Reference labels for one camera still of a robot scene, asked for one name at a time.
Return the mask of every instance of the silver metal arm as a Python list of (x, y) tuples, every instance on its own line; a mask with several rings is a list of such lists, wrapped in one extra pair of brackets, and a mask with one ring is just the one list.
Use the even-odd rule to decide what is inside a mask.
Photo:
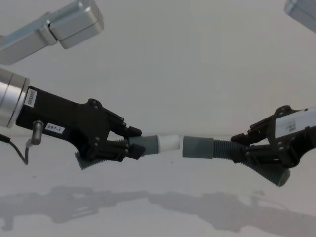
[(316, 33), (315, 0), (287, 0), (284, 11), (294, 20)]
[(0, 36), (0, 64), (13, 64), (58, 41), (71, 48), (104, 29), (103, 16), (94, 0), (77, 0), (7, 36)]

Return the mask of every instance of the white cylinder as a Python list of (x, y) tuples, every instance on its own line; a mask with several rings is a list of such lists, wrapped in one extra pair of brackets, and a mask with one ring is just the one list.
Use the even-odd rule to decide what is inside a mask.
[(178, 135), (158, 136), (159, 153), (180, 149), (180, 138)]

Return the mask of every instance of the barcode sticker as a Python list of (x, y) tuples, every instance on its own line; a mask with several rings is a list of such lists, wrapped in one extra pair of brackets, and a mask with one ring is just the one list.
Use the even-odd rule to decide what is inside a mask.
[(316, 109), (301, 110), (276, 119), (276, 136), (283, 137), (316, 126)]
[(62, 134), (64, 132), (65, 128), (61, 127), (61, 126), (57, 126), (57, 125), (51, 124), (51, 123), (48, 123), (46, 125), (45, 130), (48, 130), (48, 131), (51, 131), (51, 132), (57, 132), (59, 134)]
[(37, 91), (29, 89), (24, 104), (33, 108), (37, 93)]

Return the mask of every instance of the gray tube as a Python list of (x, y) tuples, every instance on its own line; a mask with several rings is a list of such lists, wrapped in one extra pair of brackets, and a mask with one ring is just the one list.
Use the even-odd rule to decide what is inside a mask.
[(182, 156), (190, 158), (212, 159), (214, 139), (201, 137), (184, 137)]
[(129, 143), (130, 145), (137, 144), (145, 147), (143, 156), (159, 153), (159, 141), (157, 136), (131, 137)]

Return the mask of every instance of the flexible hose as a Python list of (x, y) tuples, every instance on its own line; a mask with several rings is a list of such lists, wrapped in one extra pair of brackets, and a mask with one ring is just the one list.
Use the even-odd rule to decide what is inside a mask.
[[(231, 141), (214, 141), (214, 158), (232, 160), (232, 154), (237, 153), (244, 145)], [(281, 165), (255, 165), (251, 161), (243, 162), (243, 165), (253, 169), (270, 182), (281, 187), (290, 177), (290, 170)]]
[[(240, 150), (244, 148), (246, 146), (231, 141), (184, 137), (183, 157), (233, 160), (232, 156), (240, 154)], [(256, 165), (252, 161), (242, 164), (279, 187), (283, 186), (290, 177), (290, 171), (281, 165)]]

